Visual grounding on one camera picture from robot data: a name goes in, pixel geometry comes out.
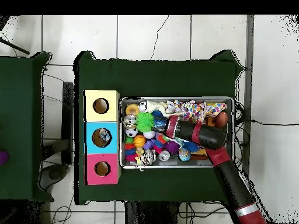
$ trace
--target green cloth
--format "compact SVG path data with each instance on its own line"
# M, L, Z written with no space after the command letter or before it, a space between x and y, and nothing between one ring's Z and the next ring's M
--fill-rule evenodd
M96 60L86 51L77 56L74 69L75 91L79 93L75 119L81 154L75 176L79 176L77 202L226 200L213 168L145 169L143 172L122 169L116 185L85 185L82 91L116 90L120 96L229 96L234 99L235 80L243 67L230 50L220 52L210 61L182 62Z
M0 57L0 199L52 201L38 188L41 153L41 73L50 58Z

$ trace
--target purple object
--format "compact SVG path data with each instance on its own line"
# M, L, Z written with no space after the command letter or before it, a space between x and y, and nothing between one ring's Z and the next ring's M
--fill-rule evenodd
M151 139L151 140L148 140L145 145L143 145L143 148L145 150L147 149L151 149L152 147L154 147L154 144L155 144L155 139Z
M180 149L180 145L177 144L174 141L169 141L165 144L165 149L170 153L170 154L176 154L179 149Z
M9 154L6 151L0 151L0 165L5 164L9 159Z

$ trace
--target white ball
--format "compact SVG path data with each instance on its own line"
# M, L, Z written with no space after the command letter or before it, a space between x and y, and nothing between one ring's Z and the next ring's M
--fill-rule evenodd
M136 124L137 117L135 115L126 115L124 117L124 123L126 124Z
M134 138L138 133L138 129L126 129L126 134L128 137Z
M171 154L167 151L167 150L163 150L160 154L159 154L159 159L162 162L166 162L169 160L169 158L171 157Z
M154 132L154 131L143 132L143 136L146 139L152 139L152 138L154 138L155 135L156 135L156 132Z

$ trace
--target green spiky ball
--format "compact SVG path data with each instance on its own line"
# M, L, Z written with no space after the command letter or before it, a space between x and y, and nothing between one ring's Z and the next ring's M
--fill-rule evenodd
M150 113L140 113L137 115L137 129L140 132L149 132L154 127L154 116Z
M126 144L132 144L133 140L134 140L134 138L131 138L131 137L127 136L127 138L126 138Z

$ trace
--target metal tray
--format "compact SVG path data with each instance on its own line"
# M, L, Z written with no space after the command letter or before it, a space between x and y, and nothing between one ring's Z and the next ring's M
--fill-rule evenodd
M126 107L131 103L138 104L139 102L143 102L144 100L151 100L154 102L166 102L166 101L174 101L180 100L182 102L187 102L189 100L195 100L196 102L206 102L206 103L225 103L227 108L224 110L228 115L228 123L225 128L226 130L226 142L225 147L228 151L228 154L231 157L235 155L235 132L233 131L234 126L234 114L235 114L235 104L233 98L230 97L122 97L119 101L119 113L120 118L123 120L123 117L126 116ZM168 169L168 168L212 168L212 164L209 160L189 160L188 162L180 161L176 155L172 155L171 158L167 162L162 162L159 160L158 156L156 161L152 166L143 166L131 164L126 161L126 157L124 155L124 141L126 139L126 134L124 132L124 126L122 123L119 125L119 140L120 140L120 151L119 151L119 161L120 165L124 169Z

